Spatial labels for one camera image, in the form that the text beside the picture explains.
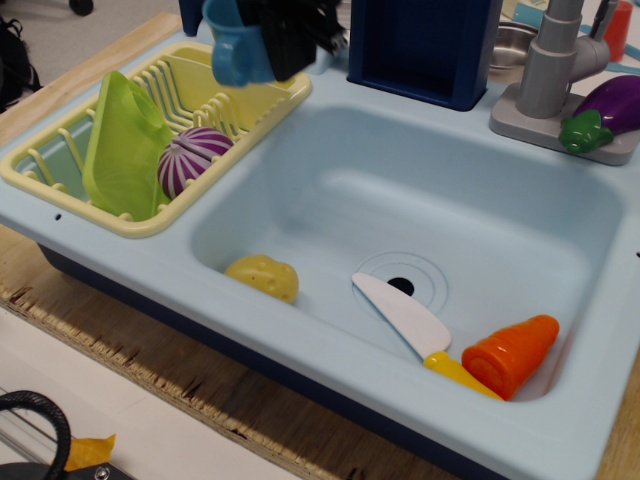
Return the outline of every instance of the toy carrot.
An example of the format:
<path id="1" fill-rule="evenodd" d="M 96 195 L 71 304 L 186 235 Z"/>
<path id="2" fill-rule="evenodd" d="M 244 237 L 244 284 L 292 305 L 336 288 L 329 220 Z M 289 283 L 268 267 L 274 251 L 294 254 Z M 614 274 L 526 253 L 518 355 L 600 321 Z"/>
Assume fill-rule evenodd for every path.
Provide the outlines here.
<path id="1" fill-rule="evenodd" d="M 542 365 L 560 325 L 549 315 L 498 330 L 462 353 L 462 365 L 480 383 L 509 400 Z"/>

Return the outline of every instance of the sink drain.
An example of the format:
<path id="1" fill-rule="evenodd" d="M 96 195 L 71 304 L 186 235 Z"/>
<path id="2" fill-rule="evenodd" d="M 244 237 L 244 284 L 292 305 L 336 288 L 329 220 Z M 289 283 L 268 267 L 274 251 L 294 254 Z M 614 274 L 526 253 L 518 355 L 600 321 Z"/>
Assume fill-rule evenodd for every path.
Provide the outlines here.
<path id="1" fill-rule="evenodd" d="M 387 252 L 363 261 L 355 270 L 383 280 L 437 314 L 447 302 L 447 280 L 433 263 L 412 253 Z M 354 286 L 357 300 L 367 309 L 371 304 Z"/>

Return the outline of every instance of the purple striped onion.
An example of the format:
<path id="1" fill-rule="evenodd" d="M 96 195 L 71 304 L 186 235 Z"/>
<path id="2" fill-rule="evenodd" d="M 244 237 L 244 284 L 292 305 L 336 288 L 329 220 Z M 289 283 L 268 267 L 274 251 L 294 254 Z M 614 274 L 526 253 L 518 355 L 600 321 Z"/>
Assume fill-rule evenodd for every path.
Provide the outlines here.
<path id="1" fill-rule="evenodd" d="M 211 166 L 213 157 L 223 155 L 233 142 L 213 128 L 195 127 L 176 135 L 158 164 L 158 180 L 167 197 L 174 199 Z"/>

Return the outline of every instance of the toy knife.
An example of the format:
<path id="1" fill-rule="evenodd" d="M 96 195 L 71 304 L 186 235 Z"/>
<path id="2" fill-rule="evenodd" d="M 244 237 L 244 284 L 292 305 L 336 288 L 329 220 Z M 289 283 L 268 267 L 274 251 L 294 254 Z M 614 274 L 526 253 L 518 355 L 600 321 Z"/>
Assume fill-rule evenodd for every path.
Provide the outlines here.
<path id="1" fill-rule="evenodd" d="M 445 350 L 451 344 L 451 333 L 427 307 L 396 287 L 366 273 L 354 273 L 351 279 L 420 355 L 425 367 L 484 395 L 502 400 L 476 380 L 459 362 L 449 357 Z"/>

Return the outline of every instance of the metal bowl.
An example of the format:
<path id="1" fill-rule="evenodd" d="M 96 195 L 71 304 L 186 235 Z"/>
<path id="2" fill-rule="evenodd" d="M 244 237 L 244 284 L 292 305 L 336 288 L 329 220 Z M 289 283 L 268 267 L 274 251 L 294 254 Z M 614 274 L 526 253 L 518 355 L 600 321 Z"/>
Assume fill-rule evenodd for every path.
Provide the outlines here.
<path id="1" fill-rule="evenodd" d="M 523 67 L 527 60 L 529 44 L 538 30 L 515 22 L 500 22 L 498 36 L 491 56 L 491 68 L 512 70 Z"/>

